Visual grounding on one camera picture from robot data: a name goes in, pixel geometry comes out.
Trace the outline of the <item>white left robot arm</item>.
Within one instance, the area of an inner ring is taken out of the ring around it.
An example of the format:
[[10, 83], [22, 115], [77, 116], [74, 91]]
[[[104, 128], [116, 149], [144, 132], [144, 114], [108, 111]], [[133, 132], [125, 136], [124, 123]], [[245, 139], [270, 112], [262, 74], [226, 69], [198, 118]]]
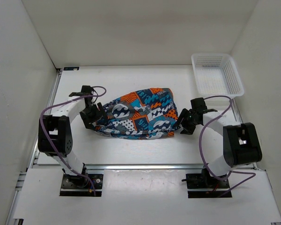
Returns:
[[93, 123], [99, 119], [107, 121], [102, 104], [96, 104], [93, 100], [97, 97], [71, 94], [68, 101], [44, 109], [39, 118], [38, 150], [56, 160], [66, 178], [79, 188], [91, 181], [85, 164], [72, 151], [71, 123], [78, 115], [88, 129], [94, 129]]

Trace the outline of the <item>colourful patterned shorts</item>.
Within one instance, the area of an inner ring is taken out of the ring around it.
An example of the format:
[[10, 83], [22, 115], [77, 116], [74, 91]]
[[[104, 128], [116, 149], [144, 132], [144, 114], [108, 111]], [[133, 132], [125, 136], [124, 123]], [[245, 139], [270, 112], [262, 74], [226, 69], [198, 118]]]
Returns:
[[94, 123], [97, 134], [131, 139], [153, 140], [173, 137], [178, 111], [169, 88], [149, 88], [118, 97], [103, 109], [107, 121]]

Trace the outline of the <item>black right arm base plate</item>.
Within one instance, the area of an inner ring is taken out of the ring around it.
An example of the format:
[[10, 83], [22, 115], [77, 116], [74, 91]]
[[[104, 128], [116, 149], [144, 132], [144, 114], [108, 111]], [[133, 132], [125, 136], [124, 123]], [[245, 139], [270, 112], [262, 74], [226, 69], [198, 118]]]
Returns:
[[229, 181], [220, 181], [209, 174], [187, 173], [185, 179], [182, 179], [187, 185], [189, 199], [207, 199], [207, 198], [231, 198]]

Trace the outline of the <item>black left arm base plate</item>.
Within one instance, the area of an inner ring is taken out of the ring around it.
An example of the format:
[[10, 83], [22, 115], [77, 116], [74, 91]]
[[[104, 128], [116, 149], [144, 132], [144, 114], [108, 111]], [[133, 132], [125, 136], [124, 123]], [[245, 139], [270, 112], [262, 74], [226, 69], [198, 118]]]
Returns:
[[87, 178], [64, 174], [60, 186], [60, 196], [101, 197], [104, 175], [99, 173], [88, 174], [94, 187]]

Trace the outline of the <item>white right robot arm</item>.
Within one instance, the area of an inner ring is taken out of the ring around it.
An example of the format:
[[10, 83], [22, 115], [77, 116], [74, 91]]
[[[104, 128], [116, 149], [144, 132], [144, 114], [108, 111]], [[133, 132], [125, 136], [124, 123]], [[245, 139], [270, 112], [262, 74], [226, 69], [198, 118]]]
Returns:
[[[181, 134], [192, 135], [195, 128], [202, 125], [199, 135], [199, 152], [207, 172], [201, 175], [201, 183], [212, 187], [218, 180], [225, 180], [236, 166], [256, 163], [262, 160], [262, 151], [256, 128], [252, 123], [239, 123], [226, 118], [215, 109], [183, 109], [174, 128], [181, 126]], [[202, 138], [210, 128], [222, 136], [223, 153], [208, 163], [203, 154]]]

